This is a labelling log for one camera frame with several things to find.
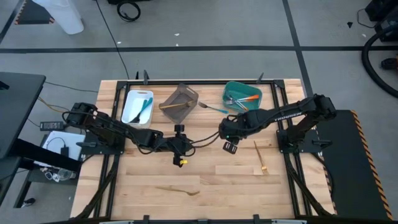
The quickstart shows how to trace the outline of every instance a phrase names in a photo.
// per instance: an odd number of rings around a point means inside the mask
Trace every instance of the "teal spatula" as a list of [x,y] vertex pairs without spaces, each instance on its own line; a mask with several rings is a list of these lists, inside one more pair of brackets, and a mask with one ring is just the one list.
[[139,117],[140,117],[141,113],[142,113],[149,105],[152,104],[153,100],[154,100],[154,99],[153,99],[152,97],[151,97],[149,100],[144,100],[140,112],[139,112],[139,113],[137,114],[137,116],[131,121],[131,123],[139,123]]

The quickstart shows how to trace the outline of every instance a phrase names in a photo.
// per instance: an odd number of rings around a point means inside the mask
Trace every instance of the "white container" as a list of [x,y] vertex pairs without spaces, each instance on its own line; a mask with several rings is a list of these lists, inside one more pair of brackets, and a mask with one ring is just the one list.
[[33,0],[44,7],[67,34],[83,31],[81,16],[71,0]]
[[154,110],[154,101],[149,105],[139,117],[139,123],[132,123],[131,121],[137,116],[142,108],[144,100],[149,100],[154,97],[154,93],[145,90],[130,90],[127,94],[126,105],[123,109],[122,122],[130,124],[136,128],[149,128],[152,119],[152,112]]

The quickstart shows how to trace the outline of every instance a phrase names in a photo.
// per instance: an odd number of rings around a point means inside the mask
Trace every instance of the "teal container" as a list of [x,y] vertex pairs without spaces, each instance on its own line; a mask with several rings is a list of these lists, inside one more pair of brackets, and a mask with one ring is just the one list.
[[236,103],[232,105],[227,105],[225,102],[230,100],[227,97],[227,94],[232,96],[234,100],[238,100],[241,98],[249,97],[252,95],[259,95],[259,98],[250,102],[242,102],[242,104],[247,107],[249,110],[256,110],[260,108],[260,103],[262,99],[262,92],[260,89],[249,86],[240,82],[230,81],[225,85],[224,92],[223,92],[223,105],[226,108],[231,108],[238,112],[244,112],[244,110],[238,106]]

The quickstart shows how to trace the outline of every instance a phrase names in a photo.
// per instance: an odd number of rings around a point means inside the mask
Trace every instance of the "gray floor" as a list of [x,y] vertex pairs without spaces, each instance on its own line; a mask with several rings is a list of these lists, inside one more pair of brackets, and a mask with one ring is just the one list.
[[[92,0],[73,0],[85,30],[66,35],[57,23],[12,25],[0,49],[70,49],[114,47],[101,14]],[[118,47],[175,47],[267,45],[293,46],[284,6],[280,0],[152,0],[140,2],[142,17],[125,23],[116,7],[98,0]],[[369,0],[289,0],[301,46],[362,46],[374,34],[356,23],[356,11]],[[0,30],[17,0],[0,5]],[[371,24],[366,15],[363,22]],[[347,22],[353,22],[352,28]],[[380,60],[396,52],[371,52],[381,77],[398,88],[396,72],[383,72]],[[132,77],[146,69],[151,78],[301,78],[294,51],[237,50],[184,52],[122,52]],[[331,97],[339,109],[358,112],[369,148],[379,172],[394,217],[398,217],[397,99],[380,90],[366,75],[360,52],[304,52],[305,64],[315,93]],[[97,90],[100,80],[125,79],[126,73],[115,52],[0,54],[0,71],[35,73],[47,81]],[[74,102],[94,103],[96,94],[80,93],[45,84],[41,97],[48,103],[71,107]],[[32,121],[60,120],[60,115],[36,103]],[[20,138],[39,144],[45,133],[26,123]],[[66,220],[75,188],[33,184],[28,196],[37,203],[23,209],[12,205],[25,173],[18,174],[0,207],[0,223],[42,223]]]

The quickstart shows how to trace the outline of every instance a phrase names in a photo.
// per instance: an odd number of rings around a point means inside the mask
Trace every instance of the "black desk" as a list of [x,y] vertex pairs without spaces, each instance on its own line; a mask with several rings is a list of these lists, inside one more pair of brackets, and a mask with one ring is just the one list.
[[0,90],[0,204],[18,168],[32,170],[33,161],[78,172],[81,162],[18,139],[39,97],[45,76],[0,72],[0,81],[9,86]]

